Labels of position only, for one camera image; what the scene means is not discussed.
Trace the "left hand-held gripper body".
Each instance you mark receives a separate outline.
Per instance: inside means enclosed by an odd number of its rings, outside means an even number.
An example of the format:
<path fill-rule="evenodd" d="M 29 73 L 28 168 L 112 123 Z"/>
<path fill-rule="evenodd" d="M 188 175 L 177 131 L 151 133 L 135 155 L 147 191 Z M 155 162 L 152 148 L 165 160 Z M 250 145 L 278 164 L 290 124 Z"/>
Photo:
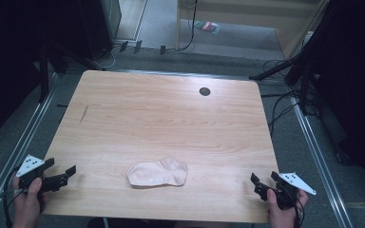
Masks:
<path fill-rule="evenodd" d="M 44 179 L 44 172 L 41 166 L 45 163 L 44 160 L 38 159 L 34 156 L 27 155 L 20 168 L 16 172 L 18 181 L 18 192 L 29 188 L 30 184 L 36 179 Z"/>

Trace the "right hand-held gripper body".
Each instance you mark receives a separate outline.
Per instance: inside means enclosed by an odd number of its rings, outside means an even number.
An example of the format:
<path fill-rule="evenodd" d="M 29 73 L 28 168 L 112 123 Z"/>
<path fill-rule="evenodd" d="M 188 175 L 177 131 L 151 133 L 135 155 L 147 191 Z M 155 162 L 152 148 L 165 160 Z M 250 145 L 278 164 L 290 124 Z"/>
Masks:
<path fill-rule="evenodd" d="M 296 172 L 278 174 L 282 178 L 282 184 L 276 184 L 275 193 L 280 209 L 296 206 L 298 190 L 303 190 L 313 196 L 317 194 L 317 191 L 307 184 Z"/>

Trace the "person's right hand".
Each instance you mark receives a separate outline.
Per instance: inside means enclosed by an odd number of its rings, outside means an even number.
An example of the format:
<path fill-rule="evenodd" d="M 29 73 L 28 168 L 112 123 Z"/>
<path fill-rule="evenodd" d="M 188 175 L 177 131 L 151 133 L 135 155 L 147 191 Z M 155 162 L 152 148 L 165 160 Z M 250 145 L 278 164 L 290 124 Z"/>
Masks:
<path fill-rule="evenodd" d="M 273 190 L 267 191 L 269 208 L 267 209 L 271 228 L 298 228 L 300 214 L 304 212 L 304 206 L 308 202 L 308 195 L 303 190 L 298 190 L 297 206 L 282 210 L 278 206 L 276 194 Z"/>

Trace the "person's left hand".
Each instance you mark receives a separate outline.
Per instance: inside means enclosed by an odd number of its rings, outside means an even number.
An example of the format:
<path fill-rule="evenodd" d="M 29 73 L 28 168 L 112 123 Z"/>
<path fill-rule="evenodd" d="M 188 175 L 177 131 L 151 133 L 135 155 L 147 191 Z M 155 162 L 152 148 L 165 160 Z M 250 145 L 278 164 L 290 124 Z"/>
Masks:
<path fill-rule="evenodd" d="M 14 221 L 11 228 L 37 228 L 41 208 L 44 208 L 48 202 L 48 196 L 42 194 L 38 199 L 42 180 L 36 178 L 29 186 L 26 194 L 20 194 L 14 200 Z"/>

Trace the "person's lap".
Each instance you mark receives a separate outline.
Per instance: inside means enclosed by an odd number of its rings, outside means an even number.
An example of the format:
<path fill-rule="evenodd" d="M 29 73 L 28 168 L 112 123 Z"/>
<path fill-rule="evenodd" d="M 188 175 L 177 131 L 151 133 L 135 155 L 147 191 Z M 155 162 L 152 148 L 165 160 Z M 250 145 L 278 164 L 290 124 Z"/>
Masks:
<path fill-rule="evenodd" d="M 88 222 L 87 228 L 232 228 L 232 225 L 227 222 L 93 218 Z"/>

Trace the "black metal stand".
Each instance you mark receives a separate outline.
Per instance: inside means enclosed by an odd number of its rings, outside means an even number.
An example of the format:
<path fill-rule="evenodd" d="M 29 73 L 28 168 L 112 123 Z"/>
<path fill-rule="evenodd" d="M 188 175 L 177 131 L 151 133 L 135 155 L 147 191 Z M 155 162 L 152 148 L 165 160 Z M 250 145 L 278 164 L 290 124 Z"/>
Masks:
<path fill-rule="evenodd" d="M 67 63 L 64 56 L 67 49 L 58 42 L 45 41 L 39 50 L 39 79 L 40 79 L 40 98 L 39 103 L 43 102 L 49 92 L 48 64 L 51 64 L 55 72 L 65 73 Z"/>

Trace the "black tripod stand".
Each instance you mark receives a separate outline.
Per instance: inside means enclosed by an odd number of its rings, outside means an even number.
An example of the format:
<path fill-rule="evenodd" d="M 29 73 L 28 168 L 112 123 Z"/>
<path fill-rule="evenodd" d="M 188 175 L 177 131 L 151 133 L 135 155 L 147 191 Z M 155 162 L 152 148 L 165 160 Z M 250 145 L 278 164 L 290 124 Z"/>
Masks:
<path fill-rule="evenodd" d="M 261 81 L 273 76 L 274 74 L 280 73 L 286 68 L 289 68 L 289 72 L 284 77 L 284 82 L 288 86 L 295 86 L 298 82 L 300 82 L 298 98 L 299 108 L 303 115 L 311 115 L 311 112 L 307 110 L 308 89 L 311 76 L 311 67 L 307 58 L 308 52 L 301 50 L 293 58 L 281 61 L 279 65 L 276 65 L 259 75 L 250 76 L 249 79 Z"/>

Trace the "dark cabinet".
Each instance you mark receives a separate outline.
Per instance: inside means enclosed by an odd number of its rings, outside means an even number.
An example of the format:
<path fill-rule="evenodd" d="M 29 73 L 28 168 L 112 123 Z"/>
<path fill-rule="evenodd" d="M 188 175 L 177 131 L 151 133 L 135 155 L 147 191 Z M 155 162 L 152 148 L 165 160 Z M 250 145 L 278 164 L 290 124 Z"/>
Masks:
<path fill-rule="evenodd" d="M 82 46 L 88 59 L 109 52 L 117 36 L 122 13 L 119 0 L 77 0 L 82 14 Z"/>

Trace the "colourful packet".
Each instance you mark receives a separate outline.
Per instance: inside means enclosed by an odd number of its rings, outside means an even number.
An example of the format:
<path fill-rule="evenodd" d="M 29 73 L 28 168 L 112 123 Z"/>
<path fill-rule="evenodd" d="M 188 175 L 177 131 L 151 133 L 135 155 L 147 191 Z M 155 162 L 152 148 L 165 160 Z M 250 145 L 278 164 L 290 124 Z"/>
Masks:
<path fill-rule="evenodd" d="M 217 34 L 220 30 L 220 27 L 218 24 L 208 21 L 195 21 L 194 26 L 197 29 L 201 29 L 207 32 L 211 32 L 213 34 Z"/>

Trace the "metal floor rail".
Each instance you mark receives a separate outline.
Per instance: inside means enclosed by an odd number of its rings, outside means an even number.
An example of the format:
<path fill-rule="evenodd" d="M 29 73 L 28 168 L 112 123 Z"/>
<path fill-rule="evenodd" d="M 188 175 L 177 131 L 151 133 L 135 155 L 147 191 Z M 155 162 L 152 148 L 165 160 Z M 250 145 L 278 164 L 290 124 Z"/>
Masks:
<path fill-rule="evenodd" d="M 324 159 L 312 126 L 310 125 L 308 118 L 302 114 L 297 101 L 298 100 L 296 98 L 291 98 L 291 103 L 294 106 L 300 128 L 312 154 L 315 166 L 322 181 L 327 198 L 333 209 L 338 226 L 339 228 L 355 228 L 342 196 L 336 187 L 335 180 L 333 179 L 327 162 Z"/>
<path fill-rule="evenodd" d="M 47 97 L 39 102 L 40 87 L 37 86 L 0 128 L 0 193 L 8 172 L 27 151 L 61 79 L 60 74 L 52 73 L 48 77 Z"/>

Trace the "light wooden frame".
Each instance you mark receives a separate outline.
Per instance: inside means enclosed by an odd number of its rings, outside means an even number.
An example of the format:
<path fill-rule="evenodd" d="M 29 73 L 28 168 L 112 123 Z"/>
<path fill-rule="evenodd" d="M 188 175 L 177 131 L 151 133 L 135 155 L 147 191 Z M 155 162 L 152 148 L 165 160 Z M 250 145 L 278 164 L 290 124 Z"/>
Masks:
<path fill-rule="evenodd" d="M 315 29 L 330 0 L 177 0 L 176 48 L 180 22 L 193 19 L 275 30 L 286 59 L 296 55 L 305 35 Z"/>

